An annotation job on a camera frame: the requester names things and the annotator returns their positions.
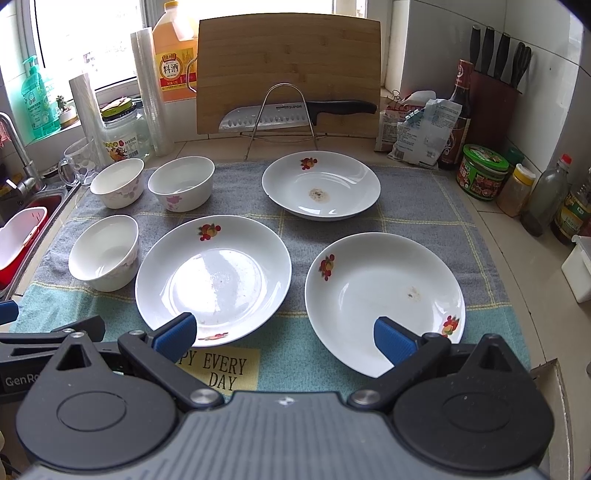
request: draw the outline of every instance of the white container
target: white container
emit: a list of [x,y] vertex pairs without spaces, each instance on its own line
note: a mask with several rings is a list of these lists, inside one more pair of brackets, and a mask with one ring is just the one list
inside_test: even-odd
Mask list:
[[212,194],[215,166],[206,157],[183,157],[162,165],[148,180],[148,189],[171,212],[188,212]]
[[591,237],[573,236],[577,244],[562,264],[562,273],[569,282],[578,303],[591,300]]
[[78,237],[70,251],[72,277],[99,291],[125,287],[139,270],[138,223],[127,215],[103,218]]
[[144,191],[144,161],[128,158],[113,163],[100,172],[90,184],[90,191],[107,208],[118,209],[134,203]]

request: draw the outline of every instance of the countertop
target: countertop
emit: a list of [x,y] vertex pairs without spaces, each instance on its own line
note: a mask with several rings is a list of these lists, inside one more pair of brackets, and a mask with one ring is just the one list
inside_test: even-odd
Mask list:
[[[172,154],[147,161],[146,168],[191,155],[209,157],[215,163],[242,161],[247,138],[223,134],[216,137],[175,144]],[[297,138],[301,137],[284,137],[285,140]],[[326,137],[319,140],[319,148],[340,152],[367,164],[391,163],[385,154],[373,152],[373,139]],[[274,160],[302,150],[313,150],[312,142],[255,141],[248,161]],[[86,193],[87,189],[80,189],[48,231],[15,290],[16,301],[27,289],[63,222]],[[530,236],[516,219],[507,217],[494,203],[462,196],[519,319],[530,351],[532,375],[554,412],[556,430],[547,459],[550,474],[555,479],[580,478],[590,465],[591,379],[587,376],[586,365],[591,361],[591,302],[576,303],[560,269],[571,249],[559,243],[551,232],[540,238]]]

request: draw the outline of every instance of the cutting board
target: cutting board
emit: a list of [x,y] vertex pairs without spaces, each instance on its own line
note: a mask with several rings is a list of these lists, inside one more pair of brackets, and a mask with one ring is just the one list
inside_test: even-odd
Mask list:
[[[231,110],[261,105],[276,83],[306,100],[366,100],[379,106],[379,22],[320,14],[255,14],[199,22],[197,133],[217,133]],[[298,102],[289,87],[269,103]],[[321,113],[317,132],[374,137],[378,114]],[[284,131],[295,131],[290,128]]]

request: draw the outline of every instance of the food stain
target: food stain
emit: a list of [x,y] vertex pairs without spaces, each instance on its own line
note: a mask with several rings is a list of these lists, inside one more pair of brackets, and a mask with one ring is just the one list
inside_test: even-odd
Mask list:
[[329,201],[329,194],[326,193],[324,190],[311,189],[308,195],[312,200],[318,203],[324,203]]

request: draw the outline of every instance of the glass mug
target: glass mug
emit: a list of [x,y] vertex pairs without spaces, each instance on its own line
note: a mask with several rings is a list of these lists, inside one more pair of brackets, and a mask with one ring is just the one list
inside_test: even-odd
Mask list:
[[66,148],[64,158],[57,164],[57,172],[69,187],[79,183],[90,185],[100,172],[98,155],[92,139],[81,138]]

